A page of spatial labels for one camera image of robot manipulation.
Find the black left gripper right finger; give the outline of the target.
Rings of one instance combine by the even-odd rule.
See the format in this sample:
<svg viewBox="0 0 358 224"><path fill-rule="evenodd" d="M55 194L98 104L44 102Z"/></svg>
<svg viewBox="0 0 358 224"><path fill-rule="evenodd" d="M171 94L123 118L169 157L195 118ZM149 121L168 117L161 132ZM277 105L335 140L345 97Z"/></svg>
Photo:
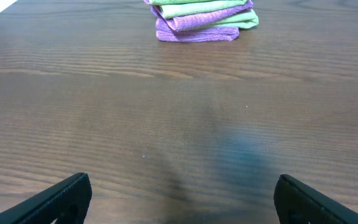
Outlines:
<svg viewBox="0 0 358 224"><path fill-rule="evenodd" d="M358 224L358 213L282 174L273 201L280 224Z"/></svg>

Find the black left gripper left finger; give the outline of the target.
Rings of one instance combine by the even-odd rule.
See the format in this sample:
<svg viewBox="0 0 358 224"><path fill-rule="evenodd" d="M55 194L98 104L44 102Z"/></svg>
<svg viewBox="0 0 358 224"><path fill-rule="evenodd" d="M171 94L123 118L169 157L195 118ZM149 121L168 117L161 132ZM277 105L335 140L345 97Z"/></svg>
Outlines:
<svg viewBox="0 0 358 224"><path fill-rule="evenodd" d="M79 172L0 213L0 224L83 224L92 197L88 174Z"/></svg>

